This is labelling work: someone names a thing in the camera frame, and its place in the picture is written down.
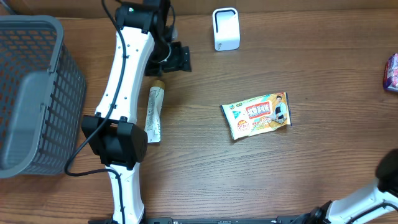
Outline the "red Carefree liner pack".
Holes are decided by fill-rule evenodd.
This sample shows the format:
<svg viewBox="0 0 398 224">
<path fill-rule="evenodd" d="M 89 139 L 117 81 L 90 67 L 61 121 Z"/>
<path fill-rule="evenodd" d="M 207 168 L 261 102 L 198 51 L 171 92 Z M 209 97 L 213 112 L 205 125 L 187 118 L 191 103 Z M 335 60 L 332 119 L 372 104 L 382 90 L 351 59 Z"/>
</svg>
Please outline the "red Carefree liner pack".
<svg viewBox="0 0 398 224">
<path fill-rule="evenodd" d="M 383 88 L 388 91 L 398 91 L 398 56 L 397 53 L 391 55 L 386 62 Z"/>
</svg>

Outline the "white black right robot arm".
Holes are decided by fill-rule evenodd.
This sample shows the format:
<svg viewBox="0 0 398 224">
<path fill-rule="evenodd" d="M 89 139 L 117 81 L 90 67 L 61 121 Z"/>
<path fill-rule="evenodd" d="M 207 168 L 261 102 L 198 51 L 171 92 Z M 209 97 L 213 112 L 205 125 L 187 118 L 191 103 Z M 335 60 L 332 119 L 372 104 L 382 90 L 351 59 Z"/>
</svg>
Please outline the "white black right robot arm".
<svg viewBox="0 0 398 224">
<path fill-rule="evenodd" d="M 351 195 L 315 209 L 307 223 L 367 223 L 397 210 L 397 149 L 380 161 L 376 178 Z"/>
</svg>

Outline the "white small packet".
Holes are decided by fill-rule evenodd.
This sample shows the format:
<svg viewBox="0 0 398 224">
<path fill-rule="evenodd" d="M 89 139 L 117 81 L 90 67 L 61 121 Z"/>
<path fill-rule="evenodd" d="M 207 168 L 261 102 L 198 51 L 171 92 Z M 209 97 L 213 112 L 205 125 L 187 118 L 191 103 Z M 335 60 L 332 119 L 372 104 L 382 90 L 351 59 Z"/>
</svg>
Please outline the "white small packet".
<svg viewBox="0 0 398 224">
<path fill-rule="evenodd" d="M 165 83 L 155 80 L 149 90 L 147 116 L 144 130 L 148 135 L 148 143 L 155 144 L 161 141 L 160 114 L 164 100 Z"/>
</svg>

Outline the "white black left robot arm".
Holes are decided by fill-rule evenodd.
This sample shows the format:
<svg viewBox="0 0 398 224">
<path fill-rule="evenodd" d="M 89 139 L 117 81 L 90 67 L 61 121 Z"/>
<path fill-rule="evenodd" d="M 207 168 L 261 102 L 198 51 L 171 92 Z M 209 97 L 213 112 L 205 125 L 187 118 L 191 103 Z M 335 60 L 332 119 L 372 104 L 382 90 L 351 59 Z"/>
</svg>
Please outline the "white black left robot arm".
<svg viewBox="0 0 398 224">
<path fill-rule="evenodd" d="M 145 76 L 191 71 L 190 51 L 176 41 L 167 25 L 174 13 L 170 1 L 122 2 L 110 17 L 116 29 L 116 48 L 104 95 L 93 116 L 85 115 L 81 130 L 93 153 L 109 174 L 114 213 L 108 223 L 143 223 L 139 168 L 148 134 L 137 126 L 137 103 Z"/>
</svg>

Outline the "yellow wet wipes packet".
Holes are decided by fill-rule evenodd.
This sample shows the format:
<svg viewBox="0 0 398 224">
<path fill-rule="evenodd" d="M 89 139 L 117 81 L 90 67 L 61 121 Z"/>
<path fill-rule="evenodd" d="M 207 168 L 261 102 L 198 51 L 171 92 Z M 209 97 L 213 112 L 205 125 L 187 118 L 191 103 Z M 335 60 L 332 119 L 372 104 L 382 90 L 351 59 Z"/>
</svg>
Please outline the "yellow wet wipes packet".
<svg viewBox="0 0 398 224">
<path fill-rule="evenodd" d="M 286 92 L 221 105 L 221 110 L 234 140 L 268 133 L 292 124 Z"/>
</svg>

